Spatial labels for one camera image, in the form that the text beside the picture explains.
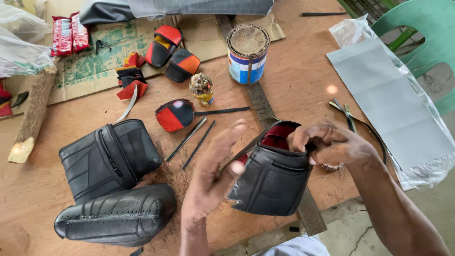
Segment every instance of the wooden log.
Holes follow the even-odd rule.
[[[56,67],[51,66],[41,70],[36,75],[36,79],[30,87],[29,105],[24,112],[24,120],[22,120],[20,125],[8,162],[25,163],[31,153],[43,123],[47,101],[51,94],[52,86],[54,86],[56,73]]]

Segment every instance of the hand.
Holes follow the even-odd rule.
[[[245,120],[236,121],[213,139],[197,160],[193,176],[182,206],[182,227],[191,228],[203,220],[223,200],[237,177],[245,171],[239,161],[232,162],[221,176],[219,165],[230,157],[232,146],[247,126]]]
[[[287,142],[289,150],[294,152],[304,152],[307,143],[315,144],[317,149],[310,153],[310,164],[362,164],[372,156],[379,157],[374,147],[359,135],[327,121],[310,127],[297,127],[288,136]]]

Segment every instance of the green plastic chair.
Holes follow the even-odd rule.
[[[425,42],[401,58],[414,77],[445,62],[455,73],[455,1],[409,0],[391,9],[371,29],[382,36],[397,26],[411,26]],[[455,110],[455,88],[435,103],[439,114]]]

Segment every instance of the black leather bag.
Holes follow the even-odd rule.
[[[292,215],[302,198],[312,166],[307,152],[291,152],[286,138],[299,123],[276,122],[231,161],[245,164],[245,172],[229,192],[234,209],[261,215]]]
[[[142,246],[166,227],[176,209],[171,187],[147,185],[72,205],[57,216],[54,229],[69,240]]]
[[[77,204],[132,189],[161,165],[141,120],[106,124],[60,149],[59,156]]]

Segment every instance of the plywood table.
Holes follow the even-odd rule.
[[[340,12],[343,8],[336,0],[277,1],[273,7],[276,19],[287,38],[272,43],[267,56],[262,87],[276,116],[303,125],[329,119],[345,123],[344,115],[327,103],[336,97],[348,103],[353,115],[366,121],[360,108],[338,77],[325,53],[339,49],[329,27],[347,16],[300,17],[302,12]],[[228,58],[220,57],[201,65],[200,71],[214,83],[215,103],[207,108],[197,104],[188,90],[188,83],[177,84],[164,76],[149,79],[149,88],[138,99],[128,118],[142,119],[160,155],[165,157],[178,145],[192,126],[168,133],[156,121],[155,110],[163,103],[188,98],[195,103],[196,111],[252,106],[242,86],[229,77]],[[22,121],[22,116],[0,122],[0,255],[129,255],[135,249],[120,246],[61,240],[53,229],[57,215],[74,204],[58,152],[63,146],[81,138],[102,125],[116,120],[128,102],[118,100],[113,89],[48,107],[35,149],[25,164],[7,163],[10,146]],[[208,140],[229,126],[245,118],[248,131],[233,148],[239,152],[260,132],[254,111],[208,116],[216,120]],[[176,192],[180,210],[192,168],[207,141],[186,170],[181,166],[194,150],[208,128],[202,126],[179,151],[175,158],[148,174],[142,184],[168,183]],[[370,141],[380,152],[378,143],[366,129],[358,125],[359,134]],[[348,170],[327,173],[315,167],[310,176],[309,189],[320,210],[359,195]],[[171,256],[178,254],[180,246],[180,211],[169,225],[150,243],[144,246],[143,255]],[[231,209],[224,201],[209,215],[208,240],[212,251],[242,242],[252,236],[279,228],[295,221],[290,217],[252,215]]]

